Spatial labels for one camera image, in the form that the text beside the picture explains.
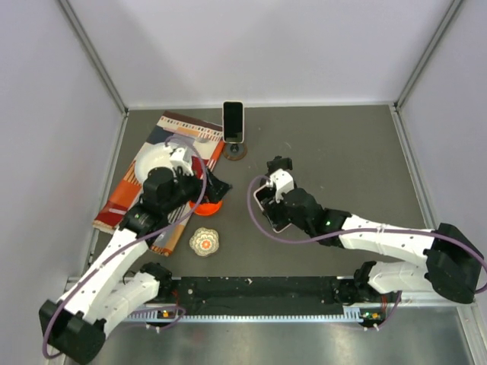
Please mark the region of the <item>white round plate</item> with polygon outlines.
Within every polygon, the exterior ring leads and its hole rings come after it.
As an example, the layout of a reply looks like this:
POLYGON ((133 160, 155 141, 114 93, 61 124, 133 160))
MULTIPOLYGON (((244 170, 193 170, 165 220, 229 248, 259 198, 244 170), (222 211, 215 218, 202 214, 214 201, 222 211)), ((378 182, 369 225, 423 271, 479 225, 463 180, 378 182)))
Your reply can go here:
POLYGON ((149 145, 137 156, 135 159, 135 177, 140 183, 143 183, 148 178, 149 172, 155 168, 164 167, 172 170, 169 156, 164 151, 164 146, 168 144, 172 147, 182 147, 173 142, 167 144, 163 142, 149 145))

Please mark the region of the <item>orange plastic bowl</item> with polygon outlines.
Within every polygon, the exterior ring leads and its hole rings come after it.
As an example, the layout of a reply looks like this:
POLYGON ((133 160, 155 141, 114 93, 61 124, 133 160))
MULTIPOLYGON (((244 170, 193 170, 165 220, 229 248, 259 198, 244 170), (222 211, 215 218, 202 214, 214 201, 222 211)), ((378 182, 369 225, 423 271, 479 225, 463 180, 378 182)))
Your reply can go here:
POLYGON ((200 205, 196 206, 194 202, 189 202, 189 207, 193 209, 193 213, 199 216, 208 217, 216 214, 223 204, 223 201, 219 201, 218 203, 201 203, 200 205))

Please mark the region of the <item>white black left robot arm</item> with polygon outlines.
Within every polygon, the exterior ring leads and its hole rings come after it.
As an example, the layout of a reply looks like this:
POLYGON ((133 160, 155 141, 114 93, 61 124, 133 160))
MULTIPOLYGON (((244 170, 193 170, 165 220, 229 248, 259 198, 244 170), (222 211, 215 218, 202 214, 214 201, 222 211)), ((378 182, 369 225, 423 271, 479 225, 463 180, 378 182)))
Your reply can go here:
POLYGON ((142 304, 167 300, 173 285, 170 272, 159 264, 147 264, 129 284, 115 287, 153 242, 172 229, 169 213, 189 202, 218 203, 230 190, 208 169, 197 176, 182 166, 151 168, 142 179, 139 200, 98 259, 57 301, 40 307, 43 356, 52 360, 64 354, 79 364, 90 363, 115 327, 142 304))

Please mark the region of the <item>colourful patchwork placemat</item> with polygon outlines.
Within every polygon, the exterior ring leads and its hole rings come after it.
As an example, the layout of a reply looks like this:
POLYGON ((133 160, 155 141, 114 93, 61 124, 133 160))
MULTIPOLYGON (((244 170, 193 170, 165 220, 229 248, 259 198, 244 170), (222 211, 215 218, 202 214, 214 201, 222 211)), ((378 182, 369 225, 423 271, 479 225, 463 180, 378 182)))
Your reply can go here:
MULTIPOLYGON (((170 111, 164 112, 157 124, 150 130, 150 134, 136 157, 139 157, 153 144, 162 143, 174 134, 188 138, 193 143, 208 170, 212 171, 215 168, 224 147, 222 127, 170 111)), ((108 198, 107 203, 95 217, 93 226, 105 233, 113 233, 125 213, 138 201, 141 190, 142 184, 136 176, 135 161, 133 161, 108 198)), ((151 251, 162 256, 170 256, 175 250, 187 222, 188 220, 184 220, 172 230, 160 235, 152 245, 151 251)))

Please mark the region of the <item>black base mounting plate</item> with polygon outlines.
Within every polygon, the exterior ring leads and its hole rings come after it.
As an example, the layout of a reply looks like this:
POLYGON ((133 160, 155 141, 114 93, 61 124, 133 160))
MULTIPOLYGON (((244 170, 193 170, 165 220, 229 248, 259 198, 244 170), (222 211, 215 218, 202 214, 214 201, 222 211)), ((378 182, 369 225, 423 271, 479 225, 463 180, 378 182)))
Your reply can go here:
POLYGON ((179 304, 188 316, 298 316, 341 314, 345 305, 380 303, 381 295, 330 276, 183 277, 152 302, 179 304))

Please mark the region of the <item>white-cased smartphone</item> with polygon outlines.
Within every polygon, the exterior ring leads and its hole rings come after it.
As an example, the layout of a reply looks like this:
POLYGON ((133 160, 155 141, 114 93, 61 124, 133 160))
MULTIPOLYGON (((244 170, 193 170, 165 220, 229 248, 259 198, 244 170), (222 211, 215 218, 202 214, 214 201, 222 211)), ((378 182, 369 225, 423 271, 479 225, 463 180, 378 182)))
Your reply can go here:
POLYGON ((226 143, 244 142, 244 104, 240 101, 226 100, 222 107, 223 139, 226 143))

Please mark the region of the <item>black round-base camera stand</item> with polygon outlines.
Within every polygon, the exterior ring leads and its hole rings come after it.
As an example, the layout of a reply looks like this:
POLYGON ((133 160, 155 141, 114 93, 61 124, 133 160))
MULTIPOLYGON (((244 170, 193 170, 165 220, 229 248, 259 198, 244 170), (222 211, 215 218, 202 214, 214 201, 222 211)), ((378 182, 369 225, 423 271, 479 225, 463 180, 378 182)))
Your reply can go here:
POLYGON ((278 170, 293 170, 293 163, 290 157, 275 156, 272 160, 266 162, 267 176, 271 176, 278 170))

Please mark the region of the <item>grey phone stand wooden base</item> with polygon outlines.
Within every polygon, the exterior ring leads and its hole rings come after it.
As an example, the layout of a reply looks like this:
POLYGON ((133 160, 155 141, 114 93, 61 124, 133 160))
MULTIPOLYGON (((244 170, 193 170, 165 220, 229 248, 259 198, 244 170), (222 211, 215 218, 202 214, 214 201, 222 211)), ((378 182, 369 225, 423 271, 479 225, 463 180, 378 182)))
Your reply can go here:
POLYGON ((225 143, 222 154, 227 160, 241 160, 247 155, 247 146, 245 143, 225 143))

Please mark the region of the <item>aluminium frame rail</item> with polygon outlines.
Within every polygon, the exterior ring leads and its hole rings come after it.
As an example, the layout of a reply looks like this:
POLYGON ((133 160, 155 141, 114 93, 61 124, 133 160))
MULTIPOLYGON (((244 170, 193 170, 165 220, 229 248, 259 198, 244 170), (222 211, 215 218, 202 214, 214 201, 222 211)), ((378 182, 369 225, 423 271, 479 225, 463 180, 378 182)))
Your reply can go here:
POLYGON ((379 294, 360 288, 350 278, 254 277, 165 278, 138 273, 116 286, 96 311, 95 322, 112 331, 123 321, 152 324, 187 322, 357 322, 383 323, 410 299, 424 301, 432 293, 379 294))

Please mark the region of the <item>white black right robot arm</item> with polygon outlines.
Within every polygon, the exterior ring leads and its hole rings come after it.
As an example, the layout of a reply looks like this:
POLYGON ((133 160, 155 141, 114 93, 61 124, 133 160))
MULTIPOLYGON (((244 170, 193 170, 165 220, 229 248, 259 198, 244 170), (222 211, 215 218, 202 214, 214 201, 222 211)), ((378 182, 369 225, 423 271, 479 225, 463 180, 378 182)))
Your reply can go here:
POLYGON ((435 230, 379 224, 324 208, 302 188, 277 196, 261 186, 253 197, 276 233, 294 225, 323 246, 393 258, 366 262, 355 271, 355 292, 363 300, 394 291, 434 291, 455 303, 473 302, 483 256, 453 224, 435 230))

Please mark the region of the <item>pink-cased phone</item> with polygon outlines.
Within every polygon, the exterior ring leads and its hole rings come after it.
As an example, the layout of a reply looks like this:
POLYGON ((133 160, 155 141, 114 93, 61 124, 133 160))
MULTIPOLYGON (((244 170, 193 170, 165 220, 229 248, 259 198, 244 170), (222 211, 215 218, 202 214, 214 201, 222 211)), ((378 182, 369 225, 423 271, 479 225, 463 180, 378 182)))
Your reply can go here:
POLYGON ((274 199, 274 189, 262 185, 253 193, 253 197, 275 233, 281 233, 291 226, 283 202, 277 203, 274 199))

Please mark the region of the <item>crocheted flower coaster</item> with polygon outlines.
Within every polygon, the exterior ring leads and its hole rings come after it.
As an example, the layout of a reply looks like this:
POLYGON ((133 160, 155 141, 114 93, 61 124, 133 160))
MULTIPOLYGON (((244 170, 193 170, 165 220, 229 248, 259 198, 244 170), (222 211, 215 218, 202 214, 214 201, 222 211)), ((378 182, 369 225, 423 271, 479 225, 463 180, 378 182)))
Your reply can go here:
POLYGON ((207 257, 219 249, 219 235, 216 230, 200 227, 189 240, 189 247, 200 257, 207 257))

